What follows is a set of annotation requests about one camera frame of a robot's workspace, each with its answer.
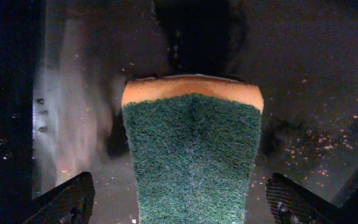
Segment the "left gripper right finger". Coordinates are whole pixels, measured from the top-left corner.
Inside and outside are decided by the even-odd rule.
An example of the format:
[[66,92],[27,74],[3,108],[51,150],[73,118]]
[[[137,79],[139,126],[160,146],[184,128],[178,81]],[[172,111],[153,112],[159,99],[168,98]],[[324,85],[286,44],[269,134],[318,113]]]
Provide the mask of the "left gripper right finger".
[[335,224],[344,221],[339,208],[279,173],[266,183],[270,212],[279,224]]

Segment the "black rectangular tray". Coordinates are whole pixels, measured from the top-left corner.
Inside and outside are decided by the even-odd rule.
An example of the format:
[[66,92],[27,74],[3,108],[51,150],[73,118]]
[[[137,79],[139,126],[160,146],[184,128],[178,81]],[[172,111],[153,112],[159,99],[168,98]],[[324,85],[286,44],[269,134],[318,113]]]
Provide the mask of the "black rectangular tray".
[[358,1],[0,1],[0,223],[88,171],[91,223],[139,223],[121,116],[129,80],[257,85],[262,142],[244,223],[273,223],[279,172],[358,223]]

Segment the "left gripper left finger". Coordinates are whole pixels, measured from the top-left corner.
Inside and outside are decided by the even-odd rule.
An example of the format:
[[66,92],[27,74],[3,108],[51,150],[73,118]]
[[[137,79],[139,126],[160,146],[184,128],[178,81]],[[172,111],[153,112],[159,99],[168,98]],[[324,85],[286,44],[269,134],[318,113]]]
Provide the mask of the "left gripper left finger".
[[95,189],[90,172],[82,172],[32,201],[22,224],[88,224]]

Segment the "green yellow sponge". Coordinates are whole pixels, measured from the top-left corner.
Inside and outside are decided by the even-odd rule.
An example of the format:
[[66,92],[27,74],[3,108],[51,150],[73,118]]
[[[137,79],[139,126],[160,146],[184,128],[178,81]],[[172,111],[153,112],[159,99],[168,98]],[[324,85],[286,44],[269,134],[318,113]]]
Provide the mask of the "green yellow sponge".
[[126,83],[140,223],[242,223],[259,150],[259,87],[204,75]]

